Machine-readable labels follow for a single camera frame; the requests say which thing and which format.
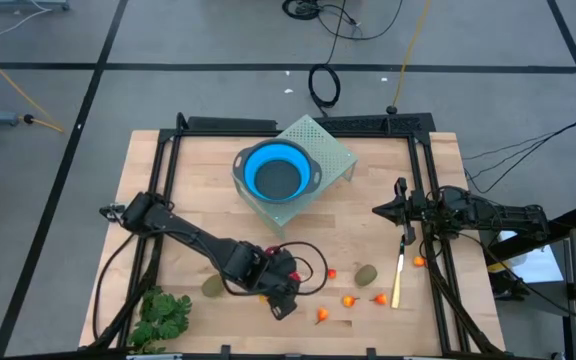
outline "blue bowl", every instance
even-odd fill
[[[319,187],[321,167],[290,140],[270,139],[243,149],[233,174],[249,194],[270,203],[286,203]]]

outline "kiwi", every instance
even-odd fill
[[[201,285],[201,292],[206,297],[217,297],[224,291],[224,284],[219,275],[213,275]]]
[[[372,265],[364,265],[355,274],[355,283],[359,287],[364,287],[377,278],[377,269]]]

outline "orange cherry tomato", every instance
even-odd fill
[[[415,258],[412,260],[412,263],[415,264],[415,266],[424,266],[426,265],[426,260],[424,260],[424,258],[422,258],[421,256],[415,256]]]
[[[315,325],[319,324],[320,322],[326,319],[328,319],[328,310],[322,307],[317,309],[317,323],[315,323]]]
[[[375,296],[375,298],[370,300],[370,301],[374,301],[375,303],[377,303],[379,305],[386,305],[388,303],[388,297],[386,296],[386,294],[379,294],[379,295]]]
[[[342,304],[344,304],[345,307],[353,307],[353,305],[355,305],[356,300],[359,300],[359,298],[353,296],[344,296],[341,299],[341,302]]]

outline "gray floor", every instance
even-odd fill
[[[2,62],[96,62],[117,0],[71,0],[72,11],[39,16],[0,38]],[[286,17],[281,1],[130,0],[110,54],[128,63],[314,63],[332,36],[316,21]],[[558,4],[576,41],[576,0]],[[393,1],[350,1],[366,35],[383,28]],[[333,63],[400,64],[422,1],[407,0],[393,28],[366,42],[339,41]],[[21,15],[0,11],[0,30]],[[332,17],[325,18],[334,27]],[[434,1],[413,64],[573,66],[545,0]],[[92,72],[16,70],[10,76],[72,129]],[[7,355],[77,346],[107,224],[99,206],[113,200],[130,132],[171,126],[187,115],[276,119],[319,116],[307,72],[106,71],[94,99]],[[341,72],[331,115],[382,113],[398,73]],[[322,93],[332,91],[325,77]],[[432,112],[456,132],[462,153],[518,142],[576,120],[576,74],[409,73],[401,112]],[[32,109],[0,78],[0,109]],[[0,127],[0,323],[52,187],[69,134]],[[477,170],[498,157],[466,162]],[[499,173],[480,178],[489,184]],[[545,145],[488,196],[539,203],[554,217],[576,207],[576,131]],[[560,318],[499,304],[508,349],[544,357],[563,350]]]

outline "wooden tabletop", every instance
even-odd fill
[[[147,189],[157,137],[157,131],[133,132],[117,191],[118,202],[127,203],[137,192]],[[433,133],[431,139],[439,184],[466,188],[455,134]],[[218,237],[247,240],[263,248],[280,244],[281,240],[237,195],[230,175],[237,152],[261,140],[183,138],[172,195],[176,204],[174,212]],[[298,296],[297,310],[277,321],[268,305],[256,296],[204,297],[200,287],[216,270],[206,258],[189,248],[172,240],[164,241],[157,282],[164,292],[175,296],[185,294],[193,301],[188,331],[177,339],[162,342],[167,351],[216,353],[221,345],[229,344],[233,353],[247,354],[361,355],[367,347],[374,347],[379,355],[441,355],[428,272],[412,264],[413,256],[418,254],[417,243],[406,248],[400,308],[394,310],[368,301],[379,293],[390,294],[392,289],[402,228],[372,214],[371,208],[393,199],[393,184],[398,177],[405,177],[408,186],[414,187],[406,140],[344,138],[340,141],[359,157],[352,182],[337,180],[286,227],[286,241],[303,240],[319,247],[329,266],[337,270],[337,278],[315,295]],[[421,147],[418,153],[427,190],[430,187]],[[163,191],[165,162],[159,192]],[[118,225],[109,225],[99,269],[127,236]],[[100,330],[123,304],[135,244],[133,241],[115,258],[104,278]],[[503,349],[481,248],[472,240],[459,238],[453,240],[452,249],[465,308],[492,343]],[[317,255],[298,246],[289,250],[306,258],[315,271],[313,278],[302,285],[302,290],[316,287],[324,276],[323,264]],[[358,289],[353,276],[364,264],[374,265],[379,276],[368,287]],[[360,300],[353,308],[344,308],[341,303],[344,295]],[[81,345],[93,341],[92,299]],[[315,325],[320,306],[329,310],[330,317]],[[452,348],[458,349],[454,316],[445,301],[444,306]]]

